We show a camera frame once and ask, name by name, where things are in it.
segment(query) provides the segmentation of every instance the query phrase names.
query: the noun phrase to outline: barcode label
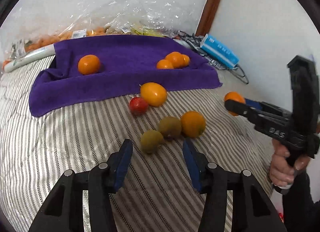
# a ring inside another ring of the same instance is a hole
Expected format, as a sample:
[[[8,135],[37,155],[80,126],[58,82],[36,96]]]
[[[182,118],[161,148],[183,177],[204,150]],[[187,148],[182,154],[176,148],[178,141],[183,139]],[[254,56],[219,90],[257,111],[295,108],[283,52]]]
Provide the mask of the barcode label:
[[[121,30],[124,32],[124,34],[131,32],[130,27],[123,27],[123,28],[121,28]]]
[[[16,57],[17,58],[20,58],[20,57],[26,55],[26,50],[24,49],[24,40],[23,39],[19,39],[15,43],[15,50],[16,50]]]
[[[87,29],[73,31],[71,39],[84,38],[87,35]]]

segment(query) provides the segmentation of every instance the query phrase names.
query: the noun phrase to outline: striped tablecloth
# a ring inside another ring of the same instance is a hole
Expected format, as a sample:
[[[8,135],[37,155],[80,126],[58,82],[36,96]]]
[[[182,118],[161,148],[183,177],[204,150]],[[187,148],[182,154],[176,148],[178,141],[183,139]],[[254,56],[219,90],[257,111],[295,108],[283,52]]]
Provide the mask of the striped tablecloth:
[[[228,114],[223,105],[229,91],[257,98],[250,86],[220,72],[221,88],[169,92],[163,106],[151,108],[142,117],[131,115],[131,96],[126,95],[67,106],[35,118],[29,111],[29,91],[52,59],[30,63],[0,80],[0,208],[17,231],[28,230],[65,170],[92,169],[118,151],[126,138],[133,141],[131,165],[123,187],[110,196],[118,231],[197,231],[205,195],[192,187],[182,141],[167,143],[152,156],[139,149],[144,131],[156,129],[165,116],[181,117],[189,110],[201,112],[207,121],[204,135],[194,141],[198,150],[225,170],[249,169],[271,194],[270,139],[243,117]],[[90,231],[88,217],[84,200],[86,231]],[[228,192],[226,231],[231,231],[231,220],[232,193]]]

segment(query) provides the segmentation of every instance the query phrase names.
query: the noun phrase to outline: brown wooden trim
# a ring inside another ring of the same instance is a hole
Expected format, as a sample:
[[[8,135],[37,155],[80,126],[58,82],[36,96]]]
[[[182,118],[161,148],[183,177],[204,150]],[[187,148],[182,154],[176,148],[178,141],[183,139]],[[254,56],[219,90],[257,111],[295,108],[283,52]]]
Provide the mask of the brown wooden trim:
[[[218,10],[220,0],[207,0],[196,31],[196,36],[204,36],[209,33],[212,22]]]

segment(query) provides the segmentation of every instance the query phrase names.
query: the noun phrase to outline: purple towel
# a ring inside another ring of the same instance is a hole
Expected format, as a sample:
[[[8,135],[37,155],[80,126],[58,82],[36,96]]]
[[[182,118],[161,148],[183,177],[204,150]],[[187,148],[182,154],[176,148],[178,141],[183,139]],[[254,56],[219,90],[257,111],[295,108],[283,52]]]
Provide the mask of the purple towel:
[[[29,107],[35,117],[63,106],[139,93],[139,85],[147,82],[156,82],[167,91],[222,85],[205,58],[168,38],[96,36],[61,41],[54,47],[55,60],[39,73],[30,91]],[[156,69],[157,62],[173,51],[188,55],[190,65]],[[100,58],[101,70],[83,76],[78,61],[89,54]]]

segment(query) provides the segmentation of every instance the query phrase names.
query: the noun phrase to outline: plastic bag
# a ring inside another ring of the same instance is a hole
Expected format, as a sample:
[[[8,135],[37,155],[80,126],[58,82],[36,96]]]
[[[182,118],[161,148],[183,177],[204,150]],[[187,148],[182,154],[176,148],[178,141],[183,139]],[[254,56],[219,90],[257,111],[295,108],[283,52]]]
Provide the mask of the plastic bag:
[[[32,7],[13,14],[15,20],[23,20],[23,26],[6,37],[6,59],[20,59],[38,48],[79,37],[136,34],[173,38],[183,24],[195,21],[193,7],[183,8],[175,2],[160,5],[141,0],[79,0],[77,12],[58,23],[50,21],[45,8],[41,8],[44,1],[34,0]]]

